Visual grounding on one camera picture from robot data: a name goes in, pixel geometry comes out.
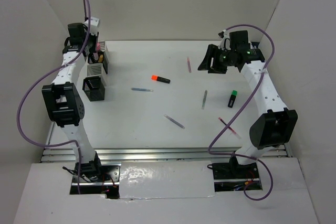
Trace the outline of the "pink orange capped marker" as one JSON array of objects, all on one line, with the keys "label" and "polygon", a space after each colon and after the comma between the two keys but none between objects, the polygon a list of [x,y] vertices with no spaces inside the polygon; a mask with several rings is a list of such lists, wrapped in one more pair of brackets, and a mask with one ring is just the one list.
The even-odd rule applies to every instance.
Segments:
[{"label": "pink orange capped marker", "polygon": [[103,55],[100,55],[98,59],[98,63],[102,63],[102,62],[103,62]]}]

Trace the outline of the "orange capped black highlighter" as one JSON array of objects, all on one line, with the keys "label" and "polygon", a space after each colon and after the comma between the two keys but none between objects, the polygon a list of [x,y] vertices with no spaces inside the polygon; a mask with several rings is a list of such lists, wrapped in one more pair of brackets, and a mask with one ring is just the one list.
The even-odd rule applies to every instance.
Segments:
[{"label": "orange capped black highlighter", "polygon": [[155,76],[155,75],[152,75],[151,79],[153,81],[167,83],[167,84],[169,84],[171,82],[170,79],[167,79],[167,78],[164,78],[164,77],[160,77],[160,76]]}]

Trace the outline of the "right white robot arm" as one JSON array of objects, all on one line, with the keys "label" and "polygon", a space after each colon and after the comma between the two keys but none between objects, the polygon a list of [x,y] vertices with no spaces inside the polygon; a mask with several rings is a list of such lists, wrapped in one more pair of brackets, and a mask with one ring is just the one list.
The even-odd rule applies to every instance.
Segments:
[{"label": "right white robot arm", "polygon": [[199,71],[225,74],[228,67],[236,67],[244,76],[252,93],[238,110],[241,114],[251,100],[255,100],[258,118],[249,128],[249,138],[233,155],[229,172],[235,178],[247,172],[247,165],[257,162],[274,147],[288,143],[296,125],[296,110],[289,109],[280,98],[267,70],[269,61],[259,48],[253,48],[246,30],[221,33],[219,45],[210,44]]}]

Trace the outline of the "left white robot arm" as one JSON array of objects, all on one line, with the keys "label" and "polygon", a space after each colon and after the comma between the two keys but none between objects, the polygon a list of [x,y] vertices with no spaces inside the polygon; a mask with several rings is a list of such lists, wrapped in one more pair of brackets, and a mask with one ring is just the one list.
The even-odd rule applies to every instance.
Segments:
[{"label": "left white robot arm", "polygon": [[100,20],[92,18],[84,23],[68,25],[69,37],[62,50],[62,66],[50,85],[42,88],[49,118],[61,128],[71,147],[76,164],[74,174],[87,182],[97,182],[103,177],[103,167],[97,152],[91,146],[82,119],[85,107],[76,88],[80,71],[86,58],[97,52]]}]

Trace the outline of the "far white slotted container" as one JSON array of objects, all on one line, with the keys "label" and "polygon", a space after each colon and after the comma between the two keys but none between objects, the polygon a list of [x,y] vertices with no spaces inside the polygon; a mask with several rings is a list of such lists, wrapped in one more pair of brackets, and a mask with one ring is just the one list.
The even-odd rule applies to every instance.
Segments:
[{"label": "far white slotted container", "polygon": [[97,43],[100,44],[100,51],[97,51],[97,53],[102,54],[109,52],[105,41],[98,41]]}]

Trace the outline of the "far black slotted container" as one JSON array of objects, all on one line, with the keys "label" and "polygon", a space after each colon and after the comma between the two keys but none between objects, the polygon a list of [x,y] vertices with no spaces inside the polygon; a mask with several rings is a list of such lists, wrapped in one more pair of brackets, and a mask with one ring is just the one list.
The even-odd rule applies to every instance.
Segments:
[{"label": "far black slotted container", "polygon": [[92,56],[87,58],[87,64],[92,64],[92,63],[98,63],[99,56],[103,55],[103,67],[106,71],[106,74],[108,74],[108,65],[109,65],[109,53],[94,53]]}]

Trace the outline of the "black slotted container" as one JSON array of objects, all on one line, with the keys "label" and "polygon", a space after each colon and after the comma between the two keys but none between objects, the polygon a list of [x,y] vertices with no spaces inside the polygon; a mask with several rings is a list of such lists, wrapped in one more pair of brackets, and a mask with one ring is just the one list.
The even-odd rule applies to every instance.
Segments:
[{"label": "black slotted container", "polygon": [[109,53],[94,53],[92,56],[87,58],[87,64],[92,64],[92,63],[98,63],[99,56],[103,55],[103,67],[106,71],[106,74],[108,74],[108,65],[109,65]]},{"label": "black slotted container", "polygon": [[82,90],[90,102],[103,101],[105,87],[99,76],[86,77],[83,80]]}]

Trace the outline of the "near white slotted container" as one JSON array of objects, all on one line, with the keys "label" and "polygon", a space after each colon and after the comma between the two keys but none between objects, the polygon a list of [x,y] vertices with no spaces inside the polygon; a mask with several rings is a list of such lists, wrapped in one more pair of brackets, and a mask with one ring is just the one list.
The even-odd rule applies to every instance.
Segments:
[{"label": "near white slotted container", "polygon": [[107,74],[103,67],[103,63],[87,64],[87,77],[100,77],[101,82],[107,86]]}]

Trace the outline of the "green capped black highlighter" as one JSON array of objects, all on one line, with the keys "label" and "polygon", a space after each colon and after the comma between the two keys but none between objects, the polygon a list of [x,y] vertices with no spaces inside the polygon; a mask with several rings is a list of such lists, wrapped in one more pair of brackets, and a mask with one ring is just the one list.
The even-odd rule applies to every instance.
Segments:
[{"label": "green capped black highlighter", "polygon": [[237,97],[238,92],[236,90],[233,90],[231,92],[230,98],[229,98],[229,102],[228,102],[228,107],[232,108],[234,106],[236,97]]}]

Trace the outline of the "near black slotted container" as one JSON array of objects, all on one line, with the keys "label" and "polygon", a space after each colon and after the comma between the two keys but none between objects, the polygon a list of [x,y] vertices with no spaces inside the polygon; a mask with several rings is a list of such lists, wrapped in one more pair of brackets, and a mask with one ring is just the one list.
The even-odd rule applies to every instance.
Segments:
[{"label": "near black slotted container", "polygon": [[90,102],[103,101],[105,87],[99,76],[86,77],[83,80],[82,90]]}]

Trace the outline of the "white foil cover plate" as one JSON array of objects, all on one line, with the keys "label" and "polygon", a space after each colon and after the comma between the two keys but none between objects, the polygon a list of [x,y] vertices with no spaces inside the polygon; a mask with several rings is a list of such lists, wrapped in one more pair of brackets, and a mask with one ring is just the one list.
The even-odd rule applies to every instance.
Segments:
[{"label": "white foil cover plate", "polygon": [[209,161],[123,162],[122,199],[207,198],[215,195]]}]

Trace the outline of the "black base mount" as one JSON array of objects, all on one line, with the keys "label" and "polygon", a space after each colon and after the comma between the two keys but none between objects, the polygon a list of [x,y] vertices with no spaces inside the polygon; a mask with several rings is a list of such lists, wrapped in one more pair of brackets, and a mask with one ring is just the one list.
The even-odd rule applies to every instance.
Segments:
[{"label": "black base mount", "polygon": [[231,157],[227,163],[208,164],[213,173],[215,192],[261,190],[259,171],[256,163],[239,165],[236,157]]},{"label": "black base mount", "polygon": [[73,175],[70,194],[78,195],[79,185],[81,195],[102,195],[107,199],[119,199],[120,169],[121,164],[103,165],[102,175],[96,180],[81,176],[78,182],[78,177]]}]

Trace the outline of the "aluminium right rail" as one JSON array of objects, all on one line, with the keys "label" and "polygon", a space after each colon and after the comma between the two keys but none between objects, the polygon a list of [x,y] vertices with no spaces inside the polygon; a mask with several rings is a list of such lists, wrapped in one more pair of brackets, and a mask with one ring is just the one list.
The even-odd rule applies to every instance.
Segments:
[{"label": "aluminium right rail", "polygon": [[251,156],[261,157],[273,147],[288,143],[298,119],[295,110],[288,109],[270,77],[265,63],[252,61],[246,67],[250,72],[249,85],[257,88],[254,100],[258,118],[250,127]]}]

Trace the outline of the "aluminium rail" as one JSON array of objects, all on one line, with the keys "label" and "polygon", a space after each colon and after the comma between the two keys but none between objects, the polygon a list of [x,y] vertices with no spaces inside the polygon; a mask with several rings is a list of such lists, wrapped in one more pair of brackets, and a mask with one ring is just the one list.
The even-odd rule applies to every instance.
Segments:
[{"label": "aluminium rail", "polygon": [[[216,160],[229,158],[225,155],[211,155],[206,148],[118,148],[97,149],[102,163],[113,162],[157,162]],[[75,155],[70,149],[45,149],[42,163],[74,162]]]},{"label": "aluminium rail", "polygon": [[288,143],[298,119],[295,110],[288,109],[270,77],[265,63],[252,61],[246,67],[250,72],[249,85],[257,88],[254,100],[258,118],[250,127],[251,156],[261,157],[273,147]]}]

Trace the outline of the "aluminium front rail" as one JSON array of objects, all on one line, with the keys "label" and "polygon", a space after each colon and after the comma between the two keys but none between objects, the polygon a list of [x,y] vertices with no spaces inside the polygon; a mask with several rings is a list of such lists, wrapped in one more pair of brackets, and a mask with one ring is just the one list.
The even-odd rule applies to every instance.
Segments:
[{"label": "aluminium front rail", "polygon": [[[113,162],[157,162],[216,160],[229,158],[225,155],[211,155],[206,148],[118,148],[97,149],[102,163]],[[70,149],[45,149],[42,163],[74,162],[75,155]]]}]

